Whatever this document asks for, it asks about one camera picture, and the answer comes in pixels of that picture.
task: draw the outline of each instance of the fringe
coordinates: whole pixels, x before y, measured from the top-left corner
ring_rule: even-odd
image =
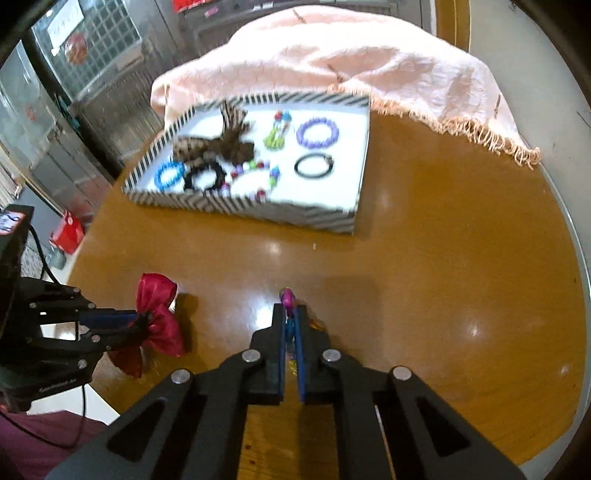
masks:
[[[329,92],[344,92],[352,95],[369,95],[370,108],[382,115],[397,115],[402,118],[408,115],[416,122],[422,122],[438,134],[448,133],[454,137],[460,135],[466,137],[470,142],[487,147],[490,152],[501,155],[511,155],[515,162],[521,167],[526,164],[531,170],[533,166],[540,163],[541,153],[539,148],[527,148],[518,145],[513,139],[505,138],[494,133],[486,124],[472,118],[457,117],[440,122],[435,116],[427,113],[417,112],[409,107],[402,106],[394,100],[383,100],[364,90],[348,89],[343,85],[332,84]]]

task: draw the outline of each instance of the hair tie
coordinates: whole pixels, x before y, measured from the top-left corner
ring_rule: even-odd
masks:
[[[324,161],[326,162],[326,165],[327,165],[326,170],[323,172],[320,172],[320,173],[302,173],[302,172],[300,172],[300,164],[303,161],[306,161],[309,158],[314,158],[314,157],[321,157],[322,159],[324,159]],[[332,157],[330,155],[312,152],[312,153],[308,153],[307,155],[302,155],[298,159],[298,161],[295,162],[294,170],[300,177],[303,177],[305,179],[322,179],[322,178],[326,177],[330,172],[332,172],[334,165],[335,165],[335,161],[332,159]]]

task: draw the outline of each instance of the round table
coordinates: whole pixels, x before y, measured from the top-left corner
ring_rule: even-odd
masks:
[[[140,380],[103,357],[92,383],[123,412],[181,367],[248,347],[290,286],[364,365],[408,365],[515,463],[571,425],[585,361],[576,252],[540,169],[465,138],[372,114],[354,236],[105,199],[70,284],[99,307],[135,307],[144,272],[180,286],[190,353],[147,352]],[[329,407],[251,407],[240,478],[336,479]]]

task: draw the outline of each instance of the screw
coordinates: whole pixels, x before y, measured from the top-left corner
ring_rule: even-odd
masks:
[[[261,353],[258,350],[250,349],[242,352],[242,359],[247,363],[251,364],[258,362],[261,359]]]
[[[410,371],[408,367],[396,367],[392,370],[392,375],[396,380],[408,380],[412,377],[413,373]]]
[[[191,378],[191,372],[182,368],[181,370],[176,370],[170,375],[170,380],[177,385],[186,383]]]
[[[340,354],[340,352],[338,350],[335,350],[334,348],[329,348],[328,350],[322,352],[322,358],[324,358],[324,360],[326,360],[327,362],[338,362],[341,359],[341,357],[342,355]]]

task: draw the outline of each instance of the red bag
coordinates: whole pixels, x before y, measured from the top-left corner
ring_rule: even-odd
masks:
[[[49,240],[67,254],[72,255],[80,246],[83,238],[82,223],[66,210],[64,218],[61,219]]]

